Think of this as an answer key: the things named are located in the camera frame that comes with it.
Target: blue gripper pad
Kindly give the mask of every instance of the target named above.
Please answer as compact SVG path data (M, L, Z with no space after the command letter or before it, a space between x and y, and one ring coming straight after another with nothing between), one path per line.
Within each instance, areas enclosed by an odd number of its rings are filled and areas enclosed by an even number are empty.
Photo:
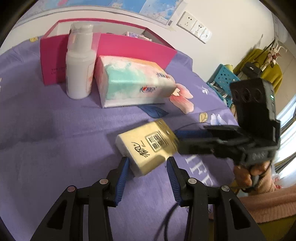
M175 131L177 138L207 138L213 137L207 130L186 130L186 131Z
M117 182L116 187L115 187L114 202L115 202L116 206L118 205L118 203L122 199L124 187L126 185L126 178L127 178L127 175L128 175L128 170L129 170L129 159L126 158L125 163L124 163L123 168L122 168L122 171L121 171L121 174L119 176L118 182Z
M170 159L167 160L167 172L168 177L170 179L170 185L172 186L173 194L175 197L175 201L181 205L182 198L181 198L181 186L178 182L177 176L175 174L175 171L173 169L172 163Z

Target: camera lens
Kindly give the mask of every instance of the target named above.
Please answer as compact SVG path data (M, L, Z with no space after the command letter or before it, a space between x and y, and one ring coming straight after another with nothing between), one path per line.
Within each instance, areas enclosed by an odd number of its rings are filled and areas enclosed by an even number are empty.
M234 91L233 98L234 98L234 100L238 100L239 99L239 93L237 91Z
M259 89L256 89L254 92L254 99L257 102L260 102L262 100L262 93Z
M245 88L242 92L242 99L245 101L245 102L250 102L251 101L251 93L250 91Z

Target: electrical socket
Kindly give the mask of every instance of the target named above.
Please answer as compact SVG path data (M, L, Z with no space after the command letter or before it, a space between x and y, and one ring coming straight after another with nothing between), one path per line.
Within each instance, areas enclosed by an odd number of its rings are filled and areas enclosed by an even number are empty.
M190 33L200 38L205 29L206 27L200 21L197 20L194 26L192 27Z
M210 38L212 37L213 33L209 30L209 29L205 29L204 32L202 33L202 35L200 36L200 40L203 43L207 43Z
M196 21L196 18L190 13L184 12L177 25L190 32Z

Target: tissue pack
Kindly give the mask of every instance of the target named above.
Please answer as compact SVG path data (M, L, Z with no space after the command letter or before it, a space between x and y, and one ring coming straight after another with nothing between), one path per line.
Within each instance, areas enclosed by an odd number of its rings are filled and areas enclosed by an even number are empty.
M117 136L115 144L130 159L136 177L146 175L177 151L177 137L162 120L156 120Z
M161 104L176 89L156 63L134 58L100 56L95 78L102 107Z

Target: yellow cloth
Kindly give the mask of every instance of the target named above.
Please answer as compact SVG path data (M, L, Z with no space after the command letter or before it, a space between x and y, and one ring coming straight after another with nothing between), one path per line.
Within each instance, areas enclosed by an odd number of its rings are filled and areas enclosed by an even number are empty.
M275 220L268 223L261 223L259 227L267 241L280 241L288 233L296 216ZM214 222L209 222L209 241L214 240Z
M245 65L246 62L253 62L254 59L259 56L259 54L262 53L261 49L253 49L252 51L250 51L249 54L247 54L247 56L235 67L235 69L233 70L235 75L238 75L243 66ZM258 63L255 63L255 65L257 67L261 67L264 63L265 58L267 57L268 51L265 51L257 60L256 62L258 62L260 64L260 66L258 65ZM274 87L274 92L276 93L280 87L281 81L283 79L283 74L281 72L281 68L279 67L278 64L275 64L275 66L272 68L270 65L268 65L266 67L266 69L263 71L262 75L261 75L262 79L265 79L267 81L269 81L272 86Z

